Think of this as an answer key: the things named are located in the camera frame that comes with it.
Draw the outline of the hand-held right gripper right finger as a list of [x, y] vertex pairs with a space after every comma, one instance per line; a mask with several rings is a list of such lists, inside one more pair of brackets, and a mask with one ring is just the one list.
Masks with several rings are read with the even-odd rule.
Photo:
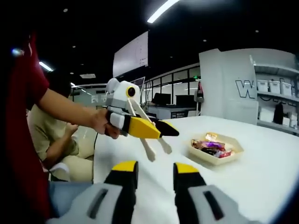
[[253, 224], [239, 212], [238, 204], [188, 164], [173, 164], [175, 205], [181, 224]]

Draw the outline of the person's left hand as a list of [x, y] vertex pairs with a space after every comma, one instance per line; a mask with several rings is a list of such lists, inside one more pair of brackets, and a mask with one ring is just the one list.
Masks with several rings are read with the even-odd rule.
[[111, 137], [112, 139], [117, 139], [120, 135], [120, 130], [114, 127], [107, 120], [108, 110], [101, 108], [94, 110], [92, 114], [92, 128], [99, 134], [104, 134]]

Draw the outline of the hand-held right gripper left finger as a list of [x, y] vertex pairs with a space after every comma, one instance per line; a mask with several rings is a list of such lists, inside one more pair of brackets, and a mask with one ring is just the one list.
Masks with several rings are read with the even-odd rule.
[[136, 203], [138, 162], [115, 165], [103, 183], [51, 182], [48, 224], [129, 224]]

